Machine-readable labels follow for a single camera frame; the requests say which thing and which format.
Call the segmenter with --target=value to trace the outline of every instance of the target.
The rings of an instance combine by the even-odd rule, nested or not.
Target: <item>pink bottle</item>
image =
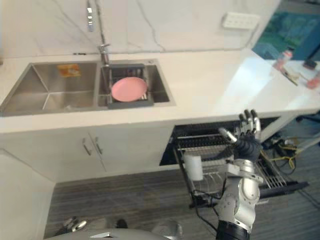
[[[293,50],[292,47],[288,47],[287,50],[280,54],[273,67],[281,71],[284,65],[293,57]]]
[[[320,71],[318,71],[315,77],[308,81],[306,85],[309,89],[315,89],[318,87],[320,85]]]

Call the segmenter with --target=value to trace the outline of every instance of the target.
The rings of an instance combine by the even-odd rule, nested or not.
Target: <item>orange label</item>
[[[78,64],[62,64],[58,65],[57,68],[59,69],[59,73],[63,78],[81,76]]]

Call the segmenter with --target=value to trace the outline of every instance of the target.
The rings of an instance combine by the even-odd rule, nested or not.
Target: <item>dishwasher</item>
[[[261,130],[276,121],[278,117],[261,118]],[[219,172],[221,166],[234,160],[233,147],[220,135],[218,128],[234,132],[239,121],[209,122],[198,124],[176,125],[169,143],[163,153],[160,166],[179,164],[188,193],[196,197],[198,203],[205,203],[207,195],[221,192],[225,176]],[[192,181],[185,169],[184,154],[201,156],[203,179]],[[307,182],[298,182],[281,174],[274,163],[263,155],[259,156],[255,166],[256,174],[263,178],[259,185],[260,203],[266,199],[286,194],[307,187]]]

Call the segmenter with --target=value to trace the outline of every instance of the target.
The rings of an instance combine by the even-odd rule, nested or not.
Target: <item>faucet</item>
[[[99,31],[100,31],[100,36],[101,36],[101,45],[99,45],[97,48],[100,52],[101,55],[101,62],[102,62],[102,67],[101,67],[101,74],[103,78],[103,84],[106,90],[106,93],[109,95],[111,93],[110,91],[110,63],[109,63],[109,51],[108,51],[108,46],[110,46],[109,43],[106,43],[106,38],[104,34],[104,29],[103,29],[103,23],[101,19],[101,7],[98,2],[98,0],[94,0],[94,4],[96,6],[96,14],[97,14],[97,19],[98,19],[98,25],[99,25]],[[86,1],[86,9],[87,9],[87,20],[88,20],[88,30],[90,32],[93,32],[93,9],[90,4],[90,0]]]
[[[102,67],[109,67],[108,46],[110,46],[110,44],[101,44],[100,46],[98,46],[99,52],[101,54]]]

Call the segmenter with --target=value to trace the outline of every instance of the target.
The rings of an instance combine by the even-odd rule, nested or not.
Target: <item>electrical socket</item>
[[[222,26],[227,29],[254,29],[260,20],[259,15],[238,12],[227,12]]]

